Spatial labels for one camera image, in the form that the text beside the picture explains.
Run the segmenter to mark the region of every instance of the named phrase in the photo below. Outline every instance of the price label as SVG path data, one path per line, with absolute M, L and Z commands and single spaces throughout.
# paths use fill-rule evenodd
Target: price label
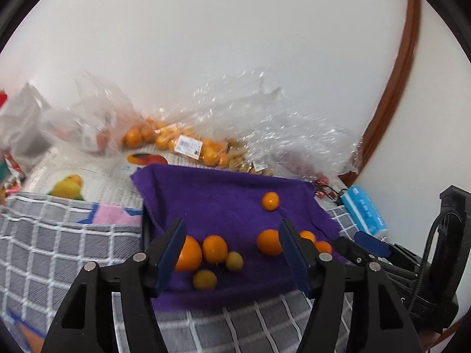
M 253 168 L 255 172 L 259 172 L 268 168 L 267 163 L 265 162 L 265 158 L 256 158 L 253 160 Z
M 199 159 L 202 146 L 203 142 L 189 136 L 180 135 L 175 144 L 175 152 L 193 159 Z

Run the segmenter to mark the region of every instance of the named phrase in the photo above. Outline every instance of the small yellow fruit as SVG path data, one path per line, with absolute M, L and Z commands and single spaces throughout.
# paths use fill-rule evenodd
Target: small yellow fruit
M 238 272 L 243 267 L 243 259 L 240 253 L 232 251 L 228 253 L 228 258 L 225 260 L 225 267 L 231 272 Z
M 80 175 L 77 175 L 77 174 L 72 174 L 72 175 L 69 175 L 68 177 L 66 177 L 64 180 L 66 179 L 70 179 L 72 181 L 74 181 L 75 183 L 77 183 L 80 188 L 83 187 L 83 179 Z
M 53 187 L 51 191 L 52 196 L 58 198 L 75 199 L 80 195 L 80 186 L 70 179 L 65 179 Z
M 202 269 L 193 276 L 193 286 L 196 290 L 213 290 L 217 283 L 216 275 L 207 269 Z

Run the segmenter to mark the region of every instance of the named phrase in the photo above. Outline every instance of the brown wooden trim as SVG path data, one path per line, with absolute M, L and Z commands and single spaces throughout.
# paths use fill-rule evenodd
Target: brown wooden trim
M 433 343 L 431 348 L 433 348 L 435 345 L 438 345 L 439 343 L 441 343 L 442 341 L 446 340 L 448 337 L 453 335 L 453 333 L 455 333 L 458 330 L 458 328 L 461 326 L 462 321 L 463 321 L 463 317 L 461 317 L 457 322 L 455 322 L 452 326 L 450 326 L 450 328 L 444 330 L 443 333 L 440 335 L 440 337 L 437 338 L 437 340 Z
M 402 32 L 396 62 L 394 63 L 394 68 L 378 103 L 376 112 L 363 134 L 363 156 L 359 173 L 370 160 L 376 147 L 378 147 L 401 100 L 414 63 L 414 51 L 419 38 L 420 17 L 421 0 L 407 0 L 406 22 L 404 23 L 404 30 Z M 341 175 L 340 179 L 349 187 L 357 177 L 358 174 L 348 173 Z

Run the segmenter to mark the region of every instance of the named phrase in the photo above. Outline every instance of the red object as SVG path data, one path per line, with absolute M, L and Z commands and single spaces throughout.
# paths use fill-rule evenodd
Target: red object
M 156 154 L 147 154 L 147 153 L 140 153 L 140 154 L 132 154 L 128 155 L 127 158 L 129 163 L 138 166 L 147 166 L 151 163 L 162 163 L 164 165 L 168 165 L 167 160 L 161 156 Z
M 0 107 L 3 106 L 5 101 L 8 99 L 8 95 L 4 91 L 0 91 Z
M 329 178 L 324 174 L 320 174 L 317 176 L 317 182 L 322 186 L 327 186 L 329 184 Z

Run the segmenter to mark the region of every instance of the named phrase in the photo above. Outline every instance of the gray checkered cloth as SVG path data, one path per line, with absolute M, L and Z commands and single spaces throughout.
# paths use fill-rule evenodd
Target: gray checkered cloth
M 27 352 L 12 314 L 46 334 L 70 284 L 85 264 L 121 263 L 139 251 L 140 227 L 77 224 L 92 203 L 20 193 L 0 212 L 1 316 Z M 327 211 L 342 227 L 357 232 L 344 207 Z M 129 352 L 119 294 L 113 294 L 119 351 Z M 156 314 L 170 353 L 295 352 L 308 322 L 312 302 L 298 291 L 244 307 Z M 345 351 L 352 310 L 346 294 L 336 352 Z

